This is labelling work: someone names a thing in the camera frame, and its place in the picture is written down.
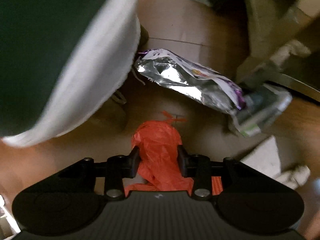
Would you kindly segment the crumpled white tissue paper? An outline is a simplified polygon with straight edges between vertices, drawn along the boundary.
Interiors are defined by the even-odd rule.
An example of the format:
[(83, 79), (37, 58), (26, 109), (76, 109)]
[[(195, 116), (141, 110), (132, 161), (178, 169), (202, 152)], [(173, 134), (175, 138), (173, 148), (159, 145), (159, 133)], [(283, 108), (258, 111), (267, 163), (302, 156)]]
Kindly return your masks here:
[(295, 190), (306, 184), (311, 171), (306, 165), (296, 166), (294, 169), (287, 170), (275, 178), (277, 182)]

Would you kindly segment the teal trash bin white base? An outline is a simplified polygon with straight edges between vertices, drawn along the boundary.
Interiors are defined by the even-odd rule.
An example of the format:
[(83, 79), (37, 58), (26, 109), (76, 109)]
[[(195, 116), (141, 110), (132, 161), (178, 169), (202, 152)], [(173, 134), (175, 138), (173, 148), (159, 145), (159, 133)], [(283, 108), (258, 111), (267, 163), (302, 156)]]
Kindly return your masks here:
[(1, 140), (29, 147), (83, 124), (125, 81), (138, 0), (1, 0)]

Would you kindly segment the orange foam fruit net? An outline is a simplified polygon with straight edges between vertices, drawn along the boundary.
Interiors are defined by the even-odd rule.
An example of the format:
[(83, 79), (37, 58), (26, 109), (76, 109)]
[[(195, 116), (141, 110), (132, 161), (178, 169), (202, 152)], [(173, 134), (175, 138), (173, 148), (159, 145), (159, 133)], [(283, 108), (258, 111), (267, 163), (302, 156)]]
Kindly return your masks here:
[(223, 191), (221, 177), (212, 177), (212, 194), (219, 195)]

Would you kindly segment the silver purple snack wrapper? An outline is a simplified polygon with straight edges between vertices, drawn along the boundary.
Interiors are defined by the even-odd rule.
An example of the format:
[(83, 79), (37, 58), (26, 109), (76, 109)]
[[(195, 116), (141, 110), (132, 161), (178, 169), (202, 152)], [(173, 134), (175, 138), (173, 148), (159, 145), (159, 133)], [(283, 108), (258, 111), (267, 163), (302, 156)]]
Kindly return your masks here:
[(219, 72), (166, 49), (140, 53), (135, 68), (156, 84), (205, 106), (233, 115), (245, 106), (241, 88)]

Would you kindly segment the orange plastic bag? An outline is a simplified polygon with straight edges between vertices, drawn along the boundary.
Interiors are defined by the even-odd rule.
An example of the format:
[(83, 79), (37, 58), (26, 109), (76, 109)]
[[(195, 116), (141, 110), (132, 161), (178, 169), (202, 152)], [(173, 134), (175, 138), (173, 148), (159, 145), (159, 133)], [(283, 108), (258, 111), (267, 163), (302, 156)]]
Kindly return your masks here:
[(137, 174), (146, 183), (134, 183), (125, 187), (125, 194), (131, 191), (187, 191), (191, 193), (194, 181), (181, 175), (177, 163), (177, 147), (182, 145), (179, 132), (172, 124), (183, 121), (166, 111), (163, 121), (150, 120), (142, 123), (131, 139), (132, 147), (139, 147)]

